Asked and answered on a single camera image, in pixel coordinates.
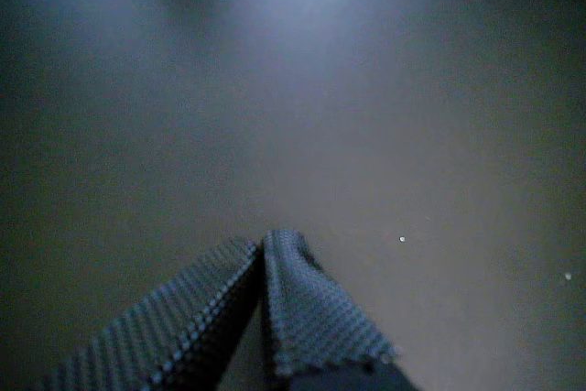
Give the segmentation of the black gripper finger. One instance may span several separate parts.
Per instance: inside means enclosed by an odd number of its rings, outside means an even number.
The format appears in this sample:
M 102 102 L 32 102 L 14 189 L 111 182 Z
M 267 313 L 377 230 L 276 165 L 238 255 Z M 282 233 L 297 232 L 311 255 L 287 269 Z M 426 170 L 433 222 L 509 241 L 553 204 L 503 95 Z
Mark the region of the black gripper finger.
M 268 389 L 414 389 L 395 346 L 323 270 L 303 234 L 273 230 L 262 246 Z
M 260 247 L 233 239 L 114 319 L 35 390 L 214 390 L 255 309 Z

